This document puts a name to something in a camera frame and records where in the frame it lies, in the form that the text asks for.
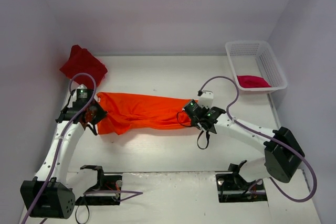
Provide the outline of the orange t shirt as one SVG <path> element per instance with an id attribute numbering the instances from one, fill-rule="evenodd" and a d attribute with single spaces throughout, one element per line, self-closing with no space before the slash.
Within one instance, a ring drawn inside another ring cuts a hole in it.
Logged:
<path id="1" fill-rule="evenodd" d="M 98 134 L 122 135 L 132 129 L 178 130 L 191 125 L 182 111 L 188 99 L 143 94 L 99 92 L 107 116 L 98 123 Z"/>

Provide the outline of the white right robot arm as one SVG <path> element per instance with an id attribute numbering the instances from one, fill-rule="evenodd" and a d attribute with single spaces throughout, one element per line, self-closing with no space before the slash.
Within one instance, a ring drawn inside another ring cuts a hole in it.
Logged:
<path id="1" fill-rule="evenodd" d="M 183 111 L 191 119 L 191 125 L 201 131 L 234 138 L 264 155 L 253 161 L 242 161 L 238 165 L 230 164 L 232 181 L 238 188 L 245 188 L 251 182 L 269 177 L 289 183 L 301 164 L 301 159 L 283 146 L 286 144 L 304 156 L 294 135 L 285 127 L 272 130 L 239 121 L 230 118 L 221 108 L 200 106 L 195 100 L 184 106 Z"/>

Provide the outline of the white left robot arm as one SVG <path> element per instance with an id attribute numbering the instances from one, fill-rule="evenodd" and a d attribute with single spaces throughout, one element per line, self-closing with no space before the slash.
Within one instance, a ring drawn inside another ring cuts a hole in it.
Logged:
<path id="1" fill-rule="evenodd" d="M 68 219 L 76 201 L 85 192 L 105 186 L 102 166 L 83 165 L 68 178 L 70 161 L 85 130 L 97 135 L 96 125 L 107 112 L 94 99 L 95 90 L 85 85 L 70 92 L 66 106 L 56 119 L 57 127 L 47 156 L 32 180 L 23 181 L 20 193 L 29 217 Z"/>

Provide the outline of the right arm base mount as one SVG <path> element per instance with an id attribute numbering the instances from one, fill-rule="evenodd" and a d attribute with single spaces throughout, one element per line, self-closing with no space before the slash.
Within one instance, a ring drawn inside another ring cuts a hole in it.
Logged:
<path id="1" fill-rule="evenodd" d="M 267 201 L 267 195 L 263 182 L 246 182 L 239 171 L 247 161 L 242 161 L 239 165 L 230 164 L 228 171 L 217 173 L 216 187 L 219 203 L 239 203 L 239 202 L 258 202 Z"/>

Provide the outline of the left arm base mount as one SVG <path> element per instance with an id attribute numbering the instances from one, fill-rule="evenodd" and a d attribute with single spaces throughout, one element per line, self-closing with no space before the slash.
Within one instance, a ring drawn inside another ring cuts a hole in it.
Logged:
<path id="1" fill-rule="evenodd" d="M 122 175 L 105 173 L 102 166 L 83 165 L 74 176 L 71 188 L 76 206 L 118 206 L 122 188 Z"/>

